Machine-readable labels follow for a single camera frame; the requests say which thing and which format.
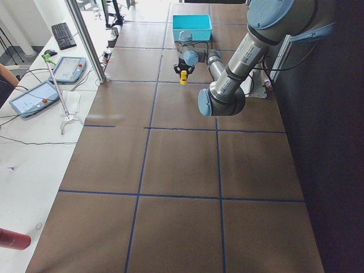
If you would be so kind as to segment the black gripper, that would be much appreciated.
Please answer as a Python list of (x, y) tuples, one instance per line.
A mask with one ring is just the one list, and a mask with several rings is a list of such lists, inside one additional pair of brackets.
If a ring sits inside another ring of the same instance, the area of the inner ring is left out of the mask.
[(191, 72), (192, 71), (192, 66), (188, 65), (184, 59), (179, 58), (179, 62), (178, 62), (178, 71), (181, 72), (182, 70), (186, 70), (187, 72)]

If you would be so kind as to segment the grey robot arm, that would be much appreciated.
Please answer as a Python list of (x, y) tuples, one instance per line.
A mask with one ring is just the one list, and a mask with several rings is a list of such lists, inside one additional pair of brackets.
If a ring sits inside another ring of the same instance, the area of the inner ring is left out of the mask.
[(178, 42), (179, 62), (174, 70), (186, 84), (199, 62), (206, 63), (213, 79), (198, 94), (198, 108), (204, 116), (238, 114), (245, 105), (241, 84), (256, 69), (271, 46), (291, 35), (295, 40), (320, 40), (334, 27), (336, 1), (247, 1), (247, 34), (228, 64), (218, 51), (197, 47), (211, 38), (212, 25), (199, 15), (173, 18), (173, 36)]

